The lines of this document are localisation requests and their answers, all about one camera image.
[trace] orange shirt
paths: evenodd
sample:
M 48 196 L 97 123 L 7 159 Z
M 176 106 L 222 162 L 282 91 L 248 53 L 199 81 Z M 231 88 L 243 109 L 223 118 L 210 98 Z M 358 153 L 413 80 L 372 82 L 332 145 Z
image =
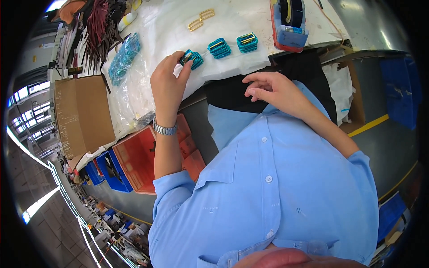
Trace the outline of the orange shirt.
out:
M 86 3 L 86 0 L 68 0 L 65 2 L 60 10 L 60 19 L 65 21 L 67 24 L 72 23 L 73 15 L 81 9 Z

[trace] blue metal buckle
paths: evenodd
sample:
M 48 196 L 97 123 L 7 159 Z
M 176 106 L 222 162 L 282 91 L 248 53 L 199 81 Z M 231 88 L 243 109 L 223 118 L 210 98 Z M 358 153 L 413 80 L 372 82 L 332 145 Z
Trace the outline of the blue metal buckle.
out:
M 258 48 L 258 38 L 252 32 L 249 34 L 242 35 L 237 38 L 237 45 L 241 53 L 250 52 Z
M 193 52 L 192 50 L 188 49 L 183 57 L 179 60 L 180 64 L 183 66 L 185 63 L 187 63 L 189 60 L 193 60 L 191 70 L 195 70 L 198 68 L 204 60 L 202 59 L 201 55 L 198 52 Z
M 220 59 L 231 54 L 231 48 L 223 38 L 218 38 L 207 46 L 210 54 L 215 59 Z

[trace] blue buckles in plastic bag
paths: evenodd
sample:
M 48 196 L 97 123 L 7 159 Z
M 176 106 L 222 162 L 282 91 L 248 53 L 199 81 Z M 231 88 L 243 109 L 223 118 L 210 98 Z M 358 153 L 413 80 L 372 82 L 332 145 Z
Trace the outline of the blue buckles in plastic bag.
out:
M 179 60 L 180 64 L 183 66 L 185 63 L 188 62 L 188 60 L 193 60 L 191 70 L 195 70 L 198 68 L 204 60 L 202 59 L 201 55 L 198 52 L 193 52 L 192 50 L 188 49 L 183 57 Z
M 237 45 L 239 46 L 241 53 L 247 53 L 258 48 L 258 38 L 252 32 L 249 34 L 245 34 L 237 38 Z
M 208 51 L 217 60 L 231 54 L 231 48 L 223 38 L 218 38 L 207 46 Z
M 112 63 L 110 63 L 108 72 L 112 85 L 119 86 L 121 84 L 123 76 L 131 68 L 131 63 L 139 51 L 139 36 L 134 33 L 124 41 Z

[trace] shirt button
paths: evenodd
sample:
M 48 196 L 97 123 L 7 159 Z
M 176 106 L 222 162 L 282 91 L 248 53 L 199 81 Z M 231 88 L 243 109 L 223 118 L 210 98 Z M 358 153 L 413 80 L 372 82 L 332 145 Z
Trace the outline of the shirt button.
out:
M 267 234 L 267 239 L 271 238 L 274 235 L 273 231 L 269 231 Z

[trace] black pants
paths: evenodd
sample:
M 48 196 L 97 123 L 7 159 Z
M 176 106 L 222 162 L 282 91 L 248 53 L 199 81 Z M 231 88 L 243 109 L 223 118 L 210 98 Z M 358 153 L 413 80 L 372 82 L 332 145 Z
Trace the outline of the black pants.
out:
M 276 58 L 282 67 L 282 74 L 290 80 L 303 83 L 320 101 L 328 112 L 332 122 L 337 124 L 335 102 L 331 97 L 328 81 L 322 71 L 322 66 L 316 50 L 307 50 L 302 53 L 293 53 Z M 213 106 L 252 113 L 261 113 L 268 103 L 264 101 L 251 102 L 251 98 L 244 96 L 249 84 L 243 84 L 245 75 L 237 75 L 214 81 L 205 86 L 207 103 Z

